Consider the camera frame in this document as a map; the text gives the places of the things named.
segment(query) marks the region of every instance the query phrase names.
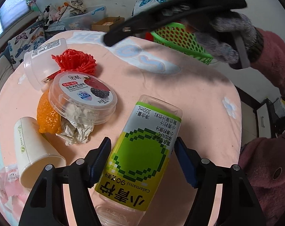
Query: window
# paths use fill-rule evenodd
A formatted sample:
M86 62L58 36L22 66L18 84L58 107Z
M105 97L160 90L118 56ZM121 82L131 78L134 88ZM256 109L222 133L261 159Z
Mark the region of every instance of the window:
M29 10L26 0L6 0L0 8L0 35Z

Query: glove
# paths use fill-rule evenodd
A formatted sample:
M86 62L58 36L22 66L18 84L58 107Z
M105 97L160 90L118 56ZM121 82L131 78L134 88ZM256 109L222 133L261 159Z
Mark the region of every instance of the glove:
M217 32L240 31L245 49L251 63L255 62L263 50L263 37L244 14L226 12L215 17L211 26ZM203 46L215 59L228 64L239 61L239 54L229 44L221 42L211 34L194 32L198 43Z

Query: green plastic basket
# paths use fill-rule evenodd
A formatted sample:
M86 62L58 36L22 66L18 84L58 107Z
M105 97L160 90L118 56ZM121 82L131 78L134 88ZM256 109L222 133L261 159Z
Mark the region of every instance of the green plastic basket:
M213 57L201 47L194 34L185 31L185 26L179 23L170 23L151 32L154 42L193 56L195 59L209 64Z

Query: pink sleeve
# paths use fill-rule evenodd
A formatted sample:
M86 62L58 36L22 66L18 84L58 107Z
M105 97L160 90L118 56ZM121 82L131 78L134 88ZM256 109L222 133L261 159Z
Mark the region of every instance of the pink sleeve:
M264 48L251 67L261 72L285 97L285 42L273 32L258 30L263 35Z

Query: white flower pattern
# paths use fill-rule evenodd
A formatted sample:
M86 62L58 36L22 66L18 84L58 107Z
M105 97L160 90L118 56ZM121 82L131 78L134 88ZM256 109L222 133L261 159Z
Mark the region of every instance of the white flower pattern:
M224 97L222 103L225 109L227 110L228 115L236 119L236 110L237 110L236 105L231 103L227 97Z

